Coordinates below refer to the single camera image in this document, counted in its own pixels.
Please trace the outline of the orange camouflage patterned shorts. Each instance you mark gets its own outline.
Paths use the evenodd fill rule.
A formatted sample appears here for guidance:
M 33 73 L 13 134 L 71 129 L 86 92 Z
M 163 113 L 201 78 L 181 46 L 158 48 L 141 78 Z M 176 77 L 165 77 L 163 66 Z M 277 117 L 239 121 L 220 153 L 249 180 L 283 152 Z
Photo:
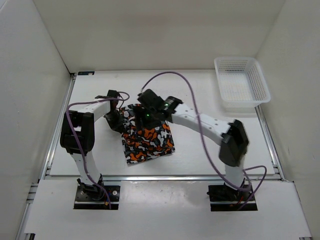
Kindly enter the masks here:
M 156 121 L 153 127 L 146 127 L 139 116 L 141 113 L 150 117 L 150 114 L 143 113 L 144 110 L 141 104 L 129 104 L 119 109 L 123 118 L 121 141 L 128 166 L 171 155 L 175 151 L 168 122 Z

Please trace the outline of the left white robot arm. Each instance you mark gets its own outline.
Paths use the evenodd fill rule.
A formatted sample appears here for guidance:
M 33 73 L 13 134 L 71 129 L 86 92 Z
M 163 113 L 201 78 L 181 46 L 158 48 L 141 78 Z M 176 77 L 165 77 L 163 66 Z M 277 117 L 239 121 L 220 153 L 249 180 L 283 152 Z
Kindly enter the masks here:
M 63 116 L 60 145 L 76 163 L 81 190 L 93 200 L 107 196 L 102 174 L 93 157 L 95 123 L 104 118 L 112 131 L 123 133 L 123 117 L 117 105 L 129 99 L 121 91 L 109 90 L 107 95 L 98 95 L 93 101 L 74 102 L 67 106 Z

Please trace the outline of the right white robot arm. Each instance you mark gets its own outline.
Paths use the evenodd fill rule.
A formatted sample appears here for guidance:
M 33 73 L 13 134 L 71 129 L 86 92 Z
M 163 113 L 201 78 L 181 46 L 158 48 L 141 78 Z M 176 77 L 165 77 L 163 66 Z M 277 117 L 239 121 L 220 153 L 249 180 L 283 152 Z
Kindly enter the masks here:
M 147 122 L 159 120 L 180 125 L 200 134 L 204 152 L 211 166 L 226 184 L 224 193 L 230 200 L 238 199 L 248 187 L 245 180 L 244 159 L 248 151 L 249 139 L 243 123 L 222 121 L 206 114 L 200 114 L 193 101 L 190 108 L 182 100 L 169 96 L 162 99 L 151 89 L 138 94 L 137 100 L 146 109 Z M 225 175 L 222 175 L 210 158 L 204 137 L 219 146 L 218 158 L 224 163 Z

